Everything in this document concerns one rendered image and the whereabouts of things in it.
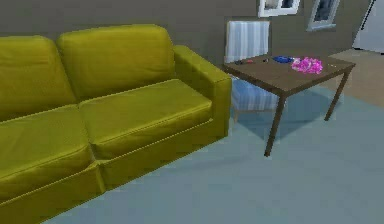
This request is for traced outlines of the olive yellow sofa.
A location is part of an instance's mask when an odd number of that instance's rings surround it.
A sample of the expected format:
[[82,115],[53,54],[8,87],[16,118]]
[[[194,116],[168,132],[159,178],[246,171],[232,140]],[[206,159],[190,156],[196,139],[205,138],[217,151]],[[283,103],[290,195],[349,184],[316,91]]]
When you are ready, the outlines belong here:
[[231,89],[155,24],[0,37],[0,224],[42,224],[224,138]]

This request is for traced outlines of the pale blue striped chair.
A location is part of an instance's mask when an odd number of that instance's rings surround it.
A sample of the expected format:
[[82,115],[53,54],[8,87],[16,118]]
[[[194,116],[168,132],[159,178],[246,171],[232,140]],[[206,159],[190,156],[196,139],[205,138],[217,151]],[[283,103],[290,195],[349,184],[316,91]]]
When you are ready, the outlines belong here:
[[[229,21],[225,62],[266,55],[268,53],[269,23],[267,21]],[[240,113],[274,111],[279,97],[245,80],[231,75],[233,120]]]

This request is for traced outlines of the brown wooden table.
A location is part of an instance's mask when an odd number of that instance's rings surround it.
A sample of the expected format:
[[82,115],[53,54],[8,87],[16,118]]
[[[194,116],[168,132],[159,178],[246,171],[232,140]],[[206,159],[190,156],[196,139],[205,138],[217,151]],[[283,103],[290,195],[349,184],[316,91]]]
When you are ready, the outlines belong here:
[[[269,59],[268,63],[263,62],[263,59],[266,58]],[[304,74],[293,70],[288,63],[278,63],[274,61],[270,55],[256,56],[250,59],[253,60],[254,63],[244,65],[235,65],[234,62],[224,63],[223,68],[226,72],[279,97],[264,152],[265,157],[269,157],[271,154],[287,98],[341,75],[342,80],[324,118],[325,121],[328,121],[332,116],[350,73],[356,66],[353,62],[329,56],[320,56],[319,60],[322,61],[323,66],[322,72],[320,74]]]

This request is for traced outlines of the white room door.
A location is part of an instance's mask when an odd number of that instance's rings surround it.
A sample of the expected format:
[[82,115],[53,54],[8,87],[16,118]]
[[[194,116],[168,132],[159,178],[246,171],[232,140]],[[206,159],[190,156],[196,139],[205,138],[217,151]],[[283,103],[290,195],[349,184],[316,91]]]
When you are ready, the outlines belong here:
[[371,0],[352,47],[384,55],[384,0]]

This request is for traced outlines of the white framed tall picture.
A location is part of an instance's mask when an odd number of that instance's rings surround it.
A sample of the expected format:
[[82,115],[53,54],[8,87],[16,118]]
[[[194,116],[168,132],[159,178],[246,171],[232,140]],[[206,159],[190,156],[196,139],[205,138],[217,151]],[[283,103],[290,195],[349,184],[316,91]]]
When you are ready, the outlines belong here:
[[334,28],[334,18],[340,0],[315,0],[312,13],[308,22],[309,32]]

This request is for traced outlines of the pink crumpled object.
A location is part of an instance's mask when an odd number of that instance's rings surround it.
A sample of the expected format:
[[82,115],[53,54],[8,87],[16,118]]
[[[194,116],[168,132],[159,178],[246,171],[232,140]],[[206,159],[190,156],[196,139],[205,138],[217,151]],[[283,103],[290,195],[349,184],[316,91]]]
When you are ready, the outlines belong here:
[[291,68],[304,74],[320,74],[323,70],[322,61],[316,58],[295,58]]

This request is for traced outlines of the white framed wide picture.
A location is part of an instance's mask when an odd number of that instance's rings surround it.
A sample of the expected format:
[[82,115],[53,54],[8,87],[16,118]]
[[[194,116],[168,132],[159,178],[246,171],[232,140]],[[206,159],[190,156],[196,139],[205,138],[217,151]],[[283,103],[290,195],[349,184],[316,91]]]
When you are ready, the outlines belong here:
[[260,0],[259,17],[294,15],[300,0]]

